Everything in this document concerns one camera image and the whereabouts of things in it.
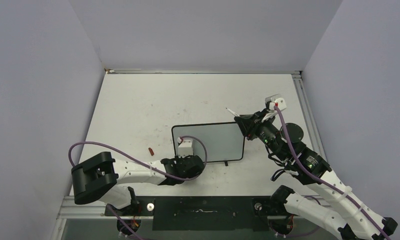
metal bolt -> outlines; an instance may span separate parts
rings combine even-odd
[[[257,202],[257,203],[254,205],[254,209],[256,209],[256,210],[261,210],[261,209],[262,209],[262,204],[261,204],[260,202]]]
[[[147,204],[147,211],[151,212],[155,209],[155,205],[153,203]]]

cable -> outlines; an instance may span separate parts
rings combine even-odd
[[[130,226],[128,226],[128,224],[115,212],[115,210],[113,210],[113,208],[110,204],[107,204],[106,207],[117,218],[117,220],[119,220],[119,222],[121,222],[126,227],[126,229],[128,229],[131,232],[132,235],[137,237],[139,240],[144,240],[142,237],[140,237],[138,234],[136,234],[136,232],[132,228],[130,228]]]
[[[206,150],[205,144],[195,136],[185,135],[185,136],[181,136],[181,138],[191,138],[191,139],[194,139],[194,140],[196,140],[197,142],[199,142],[201,144],[201,146],[203,147],[203,150],[204,150],[204,167],[206,167],[206,164],[208,163],[208,151]],[[75,163],[72,160],[72,150],[76,146],[85,145],[85,144],[97,145],[97,146],[101,146],[101,147],[113,150],[113,151],[115,151],[115,152],[117,152],[119,154],[122,154],[123,156],[131,159],[132,161],[136,162],[137,164],[139,164],[141,166],[144,166],[144,167],[146,167],[148,169],[151,168],[155,172],[158,172],[160,174],[165,175],[166,177],[169,177],[169,178],[172,178],[172,179],[176,179],[176,180],[179,180],[179,181],[191,181],[191,180],[194,180],[194,179],[196,179],[196,178],[198,178],[200,176],[200,174],[199,174],[199,175],[197,175],[195,177],[191,177],[191,178],[181,178],[181,177],[177,177],[177,176],[171,175],[171,174],[166,173],[164,171],[161,171],[161,170],[159,170],[159,169],[157,169],[155,167],[151,167],[150,165],[148,165],[148,164],[146,164],[146,163],[144,163],[144,162],[142,162],[142,161],[140,161],[138,159],[133,158],[132,156],[128,155],[127,153],[125,153],[125,152],[123,152],[123,151],[121,151],[121,150],[119,150],[119,149],[117,149],[115,147],[112,147],[110,145],[107,145],[107,144],[104,144],[104,143],[101,143],[101,142],[96,142],[96,141],[80,141],[80,142],[74,143],[72,146],[70,146],[69,151],[67,152],[67,157],[69,158],[69,162],[72,165],[72,167],[75,167]],[[137,237],[139,240],[146,240],[146,239],[141,238],[138,234],[136,234],[135,231],[132,230],[132,228],[130,228],[130,226],[128,226],[128,224],[113,210],[113,208],[110,206],[110,204],[107,204],[106,207],[117,218],[117,220],[119,220],[135,237]]]
[[[260,220],[263,224],[265,224],[267,227],[269,227],[269,224],[266,223],[266,222],[262,219],[261,210],[262,210],[262,206],[259,207],[259,210],[257,211],[257,216],[259,217],[259,220]]]
[[[268,146],[265,145],[265,149],[267,151],[267,158],[269,158],[270,160],[274,161],[276,165],[280,166],[280,167],[284,167],[284,163],[282,161],[280,161],[279,159],[274,158],[273,156],[275,156],[277,153],[279,153],[282,149],[283,145],[280,145],[278,147],[277,150],[275,150],[274,152],[270,152]]]
[[[337,193],[343,195],[344,191],[338,189],[337,187],[329,184],[328,182],[320,179],[319,177],[313,175],[312,173],[310,173],[304,166],[303,164],[300,162],[299,158],[297,157],[296,151],[293,148],[292,142],[290,140],[290,136],[289,136],[289,131],[287,130],[287,126],[286,126],[286,122],[284,121],[284,117],[283,117],[283,113],[281,112],[281,110],[277,107],[277,106],[273,106],[273,108],[278,112],[279,115],[279,120],[281,121],[282,124],[282,129],[284,131],[284,136],[285,139],[287,140],[287,144],[288,144],[288,148],[290,149],[291,155],[293,156],[295,162],[297,163],[297,165],[300,167],[300,169],[306,174],[308,175],[310,178],[312,178],[313,180],[315,180],[318,183],[324,184],[325,186],[329,187],[330,189],[336,191]],[[358,209],[361,208],[361,205],[354,200],[351,196],[349,196],[348,194],[346,195],[346,198],[348,200],[350,200],[350,202],[352,202]],[[361,213],[363,213],[363,215],[372,223],[372,225],[384,236],[384,238],[386,240],[391,240],[391,238],[387,235],[386,232],[384,232],[380,226],[378,226],[378,224],[372,219],[372,217],[364,210],[361,209],[360,210]]]
[[[135,221],[135,215],[134,215],[134,217],[132,218],[132,223],[138,228],[139,227],[139,225],[138,225],[138,223]]]
[[[120,234],[123,234],[122,230],[123,230],[123,229],[126,229],[126,228],[127,228],[126,226],[122,226],[122,227],[120,228],[120,230],[119,230],[119,233],[120,233]],[[129,238],[129,239],[137,239],[136,236],[132,236],[132,235],[128,236],[128,238]]]
[[[274,173],[273,173],[273,175],[272,175],[272,177],[270,178],[270,180],[272,181],[272,182],[275,182],[283,173],[285,173],[285,169],[284,168],[281,168],[281,169],[278,169],[278,170],[276,170]]]
[[[206,150],[205,144],[195,136],[186,135],[186,136],[181,136],[181,138],[191,138],[191,139],[194,139],[194,140],[196,140],[197,142],[199,142],[201,144],[201,146],[203,147],[203,150],[204,150],[204,166],[206,167],[206,164],[208,163],[208,151]],[[139,165],[141,165],[143,167],[146,167],[148,169],[151,168],[150,165],[148,165],[147,163],[142,162],[142,161],[140,161],[140,160],[128,155],[127,153],[125,153],[125,152],[123,152],[123,151],[121,151],[121,150],[119,150],[119,149],[117,149],[117,148],[115,148],[113,146],[110,146],[110,145],[107,145],[107,144],[104,144],[104,143],[101,143],[101,142],[96,142],[96,141],[80,141],[80,142],[74,143],[72,146],[70,146],[69,151],[67,153],[67,157],[69,158],[69,161],[70,161],[70,164],[72,165],[72,167],[75,167],[75,163],[72,160],[72,150],[76,146],[85,145],[85,144],[97,145],[97,146],[101,146],[101,147],[113,150],[113,151],[115,151],[115,152],[117,152],[119,154],[122,154],[123,156],[131,159],[132,161],[136,162],[137,164],[139,164]],[[152,167],[151,170],[153,170],[153,171],[155,171],[157,173],[163,174],[168,178],[175,179],[175,180],[178,180],[178,181],[191,181],[191,180],[194,180],[194,179],[196,179],[196,178],[198,178],[200,176],[200,174],[199,174],[199,175],[191,177],[191,178],[181,178],[181,177],[177,177],[177,176],[171,175],[169,173],[166,173],[166,172],[164,172],[162,170],[159,170],[159,169],[157,169],[155,167]]]
[[[294,218],[294,214],[291,215],[291,219],[288,223],[293,223],[293,218]]]

white table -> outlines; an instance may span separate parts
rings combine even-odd
[[[144,162],[172,158],[172,126],[232,122],[233,116],[225,107],[239,114],[254,113],[262,110],[265,98],[274,94],[285,98],[285,121],[303,129],[303,142],[311,148],[290,74],[106,74],[86,140],[112,145]],[[281,127],[278,117],[274,125]],[[148,148],[153,149],[154,156]],[[81,161],[102,151],[108,150],[86,145]],[[125,159],[114,152],[112,156]],[[138,196],[269,196],[280,185],[302,195],[316,194],[288,174],[270,181],[279,168],[256,139],[245,142],[242,160],[229,162],[229,166],[210,163],[194,181],[175,186],[137,183],[131,187]]]

black frame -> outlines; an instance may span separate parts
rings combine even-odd
[[[237,124],[235,121],[227,121],[227,122],[214,122],[214,123],[198,123],[198,124],[183,124],[183,125],[174,125],[170,131],[172,134],[172,145],[173,145],[173,154],[175,155],[175,158],[178,157],[177,155],[177,149],[175,148],[175,142],[174,142],[174,128],[176,127],[189,127],[189,126],[206,126],[206,125],[222,125],[222,124]],[[244,144],[246,143],[246,138],[243,137],[242,140],[242,152],[241,152],[241,158],[240,159],[232,159],[232,160],[221,160],[221,161],[208,161],[208,163],[225,163],[226,166],[228,166],[228,162],[232,161],[240,161],[244,157]]]
[[[137,196],[142,212],[137,216],[153,215],[153,231],[232,231],[251,229],[268,232],[265,216],[290,216],[270,206],[270,196]],[[147,211],[153,203],[154,210]],[[259,216],[255,204],[268,206]],[[131,212],[116,210],[119,216]],[[104,215],[114,216],[106,207]]]

white marker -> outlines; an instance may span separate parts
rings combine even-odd
[[[225,107],[226,110],[228,110],[228,112],[230,112],[232,115],[234,115],[235,117],[239,117],[240,115],[238,115],[236,112],[234,112],[233,110],[229,109],[228,107]]]

